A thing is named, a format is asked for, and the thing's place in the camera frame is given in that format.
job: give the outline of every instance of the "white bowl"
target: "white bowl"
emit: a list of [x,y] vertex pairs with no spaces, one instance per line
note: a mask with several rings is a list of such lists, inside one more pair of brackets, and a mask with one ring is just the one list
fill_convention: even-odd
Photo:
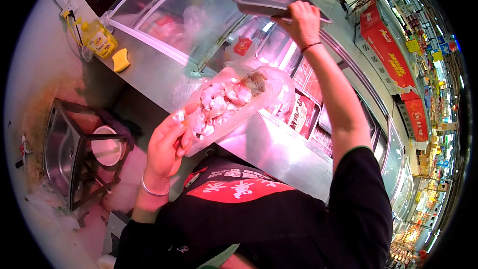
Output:
[[[116,134],[110,126],[101,126],[93,134]],[[120,139],[92,140],[91,150],[99,163],[105,166],[113,166],[123,157],[126,144]]]

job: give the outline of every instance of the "blue sign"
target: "blue sign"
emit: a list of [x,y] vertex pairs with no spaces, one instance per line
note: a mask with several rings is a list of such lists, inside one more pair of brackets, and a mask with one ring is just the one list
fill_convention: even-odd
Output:
[[440,50],[442,51],[442,55],[450,54],[452,52],[448,43],[440,45]]
[[430,108],[431,106],[431,100],[430,100],[430,93],[432,92],[432,88],[428,85],[425,86],[425,96],[424,96],[424,100],[425,100],[425,107],[426,108]]
[[443,160],[443,161],[437,163],[437,165],[443,166],[443,167],[448,167],[448,160]]

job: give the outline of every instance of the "supermarket aisle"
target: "supermarket aisle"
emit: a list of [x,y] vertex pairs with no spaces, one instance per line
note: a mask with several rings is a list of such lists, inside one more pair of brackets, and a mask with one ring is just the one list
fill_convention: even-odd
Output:
[[[336,39],[343,48],[349,53],[349,55],[355,60],[355,62],[360,66],[362,71],[367,75],[368,79],[372,83],[372,85],[377,90],[377,93],[381,97],[381,99],[385,102],[388,111],[392,114],[393,121],[397,126],[399,135],[403,141],[405,147],[409,147],[409,138],[406,132],[405,126],[403,125],[402,118],[400,116],[400,112],[398,111],[397,106],[395,105],[393,99],[391,98],[387,88],[383,84],[382,80],[380,79],[377,72],[372,68],[372,65],[368,62],[362,52],[355,46],[354,43],[354,20],[353,17],[350,17],[348,20],[345,19],[345,11],[342,9],[342,6],[336,0],[312,0],[316,5],[320,7],[326,15],[328,15],[334,22],[331,24],[327,24],[324,27],[324,30],[329,33],[334,39]],[[354,81],[355,75],[351,72],[347,72],[344,70],[345,75],[350,79],[351,83],[360,91],[361,83],[356,80]],[[381,121],[382,126],[386,129],[386,121]],[[416,159],[416,157],[410,156],[410,160],[412,161]]]

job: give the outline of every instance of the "hand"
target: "hand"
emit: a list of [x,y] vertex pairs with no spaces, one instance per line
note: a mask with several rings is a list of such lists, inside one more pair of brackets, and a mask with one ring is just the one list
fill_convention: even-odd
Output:
[[273,17],[272,21],[284,27],[301,50],[308,45],[320,42],[320,10],[308,2],[296,1],[289,4],[292,23]]
[[[185,115],[193,113],[197,104],[185,108]],[[193,144],[193,129],[187,120],[176,123],[173,115],[159,124],[152,133],[148,145],[148,161],[144,171],[144,183],[151,191],[163,189],[169,177],[176,174],[181,158],[189,152]]]

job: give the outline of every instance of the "person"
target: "person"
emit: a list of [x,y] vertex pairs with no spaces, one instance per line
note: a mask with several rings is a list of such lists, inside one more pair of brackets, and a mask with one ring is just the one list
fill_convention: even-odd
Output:
[[[266,172],[218,157],[193,170],[168,202],[170,177],[192,144],[187,120],[166,118],[152,134],[131,220],[115,268],[383,268],[392,218],[359,100],[320,42],[320,11],[297,1],[290,34],[320,83],[332,124],[333,180],[323,201]],[[197,105],[185,108],[190,114]]]

